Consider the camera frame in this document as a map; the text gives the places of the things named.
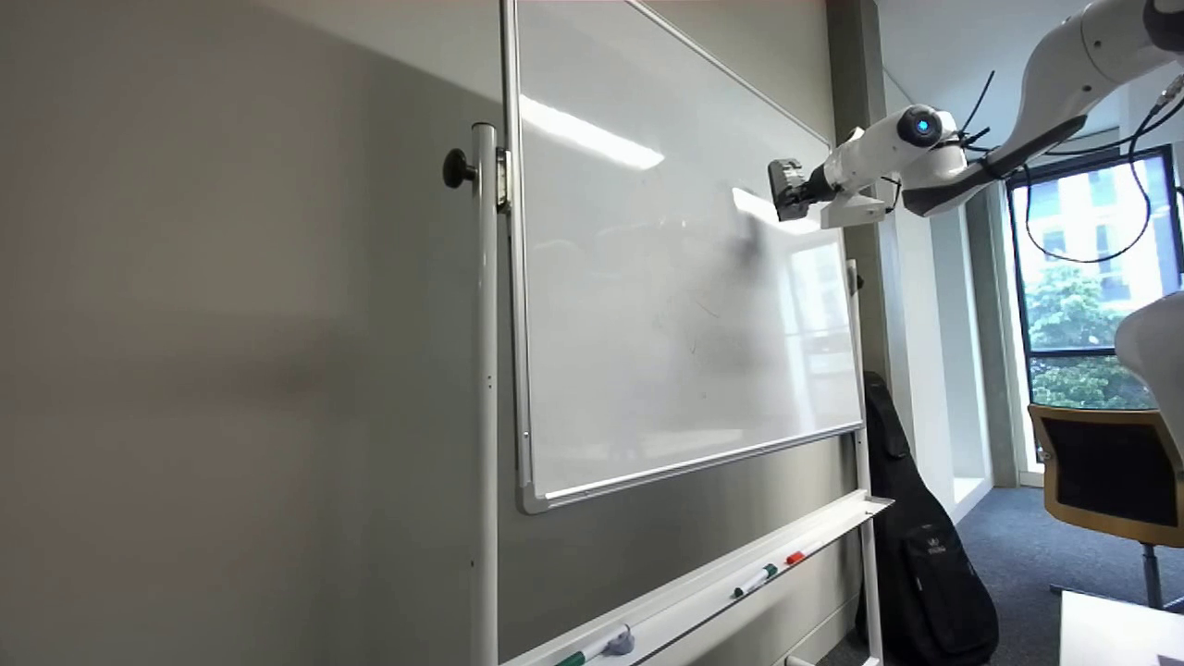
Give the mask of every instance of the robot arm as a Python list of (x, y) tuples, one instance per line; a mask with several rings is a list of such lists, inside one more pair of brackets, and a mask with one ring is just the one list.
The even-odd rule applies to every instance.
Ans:
[(916, 142), (906, 118), (926, 115), (906, 108), (868, 134), (855, 131), (812, 178), (787, 158), (769, 164), (778, 219), (805, 219), (812, 205), (833, 199), (833, 227), (879, 222), (896, 208), (885, 180), (900, 180), (902, 205), (919, 215), (971, 199), (982, 187), (1075, 136), (1118, 87), (1180, 56), (1184, 0), (1099, 0), (1037, 45), (1019, 125), (987, 158), (967, 164), (955, 118), (942, 110), (930, 110), (942, 124), (938, 136)]

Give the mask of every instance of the whiteboard frame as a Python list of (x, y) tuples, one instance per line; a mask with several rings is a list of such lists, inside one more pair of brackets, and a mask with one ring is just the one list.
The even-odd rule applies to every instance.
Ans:
[[(805, 118), (785, 110), (778, 99), (769, 99), (748, 79), (731, 69), (720, 56), (712, 56), (704, 45), (696, 45), (673, 23), (668, 23), (657, 7), (647, 7), (646, 0), (617, 0), (617, 4), (630, 4), (637, 15), (657, 23), (662, 34), (671, 34), (673, 42), (694, 48), (704, 65), (712, 65), (716, 69), (732, 79), (739, 89), (748, 89), (760, 105), (773, 108), (778, 115), (797, 124), (805, 134), (817, 136), (817, 146), (831, 146)], [(528, 389), (528, 299), (525, 299), (528, 273), (525, 273), (525, 233), (520, 230), (521, 211), (525, 211), (525, 193), (521, 193), (521, 178), (520, 178), (521, 173), (521, 164), (520, 164), (520, 146), (521, 146), (520, 0), (499, 0), (499, 7), (505, 7), (499, 23), (505, 23), (505, 125), (506, 125), (505, 166), (506, 166), (506, 230), (510, 230), (510, 289), (506, 289), (510, 294), (510, 365), (515, 365), (510, 395), (515, 395), (515, 460), (520, 460), (520, 502), (521, 502), (521, 510), (525, 513), (543, 513), (543, 510), (572, 506), (572, 502), (580, 502), (580, 499), (615, 497), (615, 492), (630, 492), (630, 489), (642, 489), (642, 486), (657, 486), (657, 483), (671, 483), (671, 476), (731, 465), (731, 463), (739, 463), (739, 460), (760, 460), (760, 457), (769, 457), (769, 452), (787, 452), (787, 447), (801, 447), (801, 446), (859, 435), (864, 417), (850, 423), (850, 425), (836, 425), (836, 428), (816, 428), (808, 436), (760, 439), (760, 446), (748, 446), (739, 452), (722, 452), (722, 457), (708, 457), (708, 460), (694, 460), (694, 463), (653, 465), (653, 472), (642, 472), (642, 473), (617, 473), (617, 476), (604, 476), (604, 483), (562, 489), (562, 492), (536, 492), (535, 389)]]

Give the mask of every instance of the grey wall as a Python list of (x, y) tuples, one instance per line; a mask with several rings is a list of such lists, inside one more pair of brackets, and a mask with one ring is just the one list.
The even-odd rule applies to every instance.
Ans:
[[(241, 0), (0, 0), (0, 93), (0, 666), (468, 663), (477, 267), (441, 155), (499, 105)], [(525, 517), (510, 452), (506, 654), (849, 486), (812, 446)], [(831, 553), (704, 663), (824, 636), (849, 583)]]

